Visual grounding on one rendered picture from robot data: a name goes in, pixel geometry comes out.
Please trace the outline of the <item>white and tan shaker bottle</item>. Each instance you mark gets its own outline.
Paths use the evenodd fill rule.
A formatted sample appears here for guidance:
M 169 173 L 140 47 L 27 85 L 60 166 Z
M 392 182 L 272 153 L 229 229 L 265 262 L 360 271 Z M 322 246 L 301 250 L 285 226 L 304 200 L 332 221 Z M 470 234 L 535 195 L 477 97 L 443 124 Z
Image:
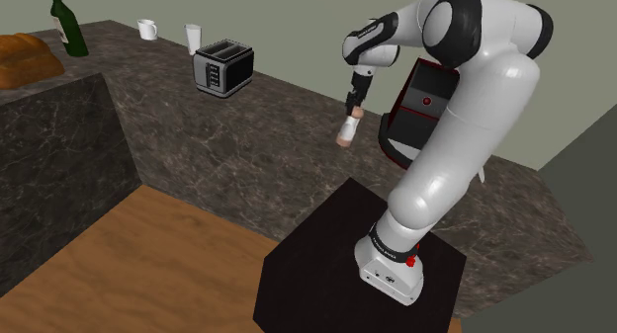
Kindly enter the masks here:
M 341 129 L 336 137 L 336 143 L 341 147 L 349 147 L 356 134 L 356 130 L 360 120 L 364 116 L 364 110 L 361 107 L 354 107 L 350 116 L 348 116 L 341 126 Z

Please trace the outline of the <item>black and red coffee machine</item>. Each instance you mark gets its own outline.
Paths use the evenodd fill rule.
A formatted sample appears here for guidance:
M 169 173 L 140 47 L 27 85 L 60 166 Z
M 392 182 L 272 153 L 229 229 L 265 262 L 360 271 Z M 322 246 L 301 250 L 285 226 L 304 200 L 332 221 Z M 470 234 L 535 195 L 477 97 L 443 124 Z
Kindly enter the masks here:
M 407 169 L 428 141 L 460 79 L 456 69 L 417 58 L 397 100 L 381 117 L 378 141 L 396 165 Z

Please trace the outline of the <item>silver and black toaster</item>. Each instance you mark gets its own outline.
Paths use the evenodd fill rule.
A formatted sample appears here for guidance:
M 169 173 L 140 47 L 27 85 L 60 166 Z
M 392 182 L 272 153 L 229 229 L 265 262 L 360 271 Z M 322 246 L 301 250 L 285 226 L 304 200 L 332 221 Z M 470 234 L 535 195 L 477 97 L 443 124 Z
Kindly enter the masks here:
M 227 98 L 252 80 L 254 50 L 240 42 L 221 40 L 196 51 L 193 69 L 198 90 Z

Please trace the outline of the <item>white tall cup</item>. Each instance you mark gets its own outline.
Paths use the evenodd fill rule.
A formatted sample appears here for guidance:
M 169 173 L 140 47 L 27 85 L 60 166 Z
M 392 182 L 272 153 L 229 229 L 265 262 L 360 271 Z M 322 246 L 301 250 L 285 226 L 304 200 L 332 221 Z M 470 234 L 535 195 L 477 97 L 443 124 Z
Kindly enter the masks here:
M 194 55 L 196 51 L 201 47 L 202 27 L 195 24 L 185 24 L 184 29 L 189 54 Z

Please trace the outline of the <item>black robot stand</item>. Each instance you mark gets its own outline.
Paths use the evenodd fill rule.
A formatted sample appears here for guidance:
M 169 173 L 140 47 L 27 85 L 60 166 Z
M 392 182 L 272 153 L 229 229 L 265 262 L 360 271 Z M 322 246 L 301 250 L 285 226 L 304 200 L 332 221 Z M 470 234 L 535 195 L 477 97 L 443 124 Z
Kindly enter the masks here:
M 253 313 L 264 333 L 462 333 L 454 306 L 467 258 L 433 233 L 419 243 L 414 304 L 360 279 L 355 243 L 385 209 L 348 179 L 265 257 Z

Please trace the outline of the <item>white mug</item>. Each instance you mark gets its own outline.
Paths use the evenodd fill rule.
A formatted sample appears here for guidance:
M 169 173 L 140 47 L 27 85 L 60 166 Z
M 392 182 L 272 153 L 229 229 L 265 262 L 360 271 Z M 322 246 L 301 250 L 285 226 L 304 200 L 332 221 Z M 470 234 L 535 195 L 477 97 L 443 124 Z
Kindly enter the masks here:
M 158 28 L 154 21 L 149 19 L 139 19 L 137 21 L 139 35 L 142 40 L 156 41 L 158 39 Z

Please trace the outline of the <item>dark green wine bottle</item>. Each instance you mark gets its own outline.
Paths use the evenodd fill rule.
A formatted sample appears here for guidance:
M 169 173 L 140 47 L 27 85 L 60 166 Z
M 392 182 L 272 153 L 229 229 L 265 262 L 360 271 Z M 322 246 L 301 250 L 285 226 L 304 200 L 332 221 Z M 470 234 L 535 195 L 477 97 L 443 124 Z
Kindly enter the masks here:
M 50 15 L 66 52 L 73 57 L 87 56 L 89 51 L 75 15 L 62 0 L 52 0 Z

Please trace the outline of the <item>brown bread loaf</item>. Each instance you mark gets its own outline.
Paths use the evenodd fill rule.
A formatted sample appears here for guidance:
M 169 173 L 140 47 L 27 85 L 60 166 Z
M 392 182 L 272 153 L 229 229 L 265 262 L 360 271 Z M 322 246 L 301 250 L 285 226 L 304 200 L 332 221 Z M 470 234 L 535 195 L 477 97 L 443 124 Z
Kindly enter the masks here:
M 0 90 L 17 89 L 64 72 L 43 40 L 24 33 L 0 35 Z

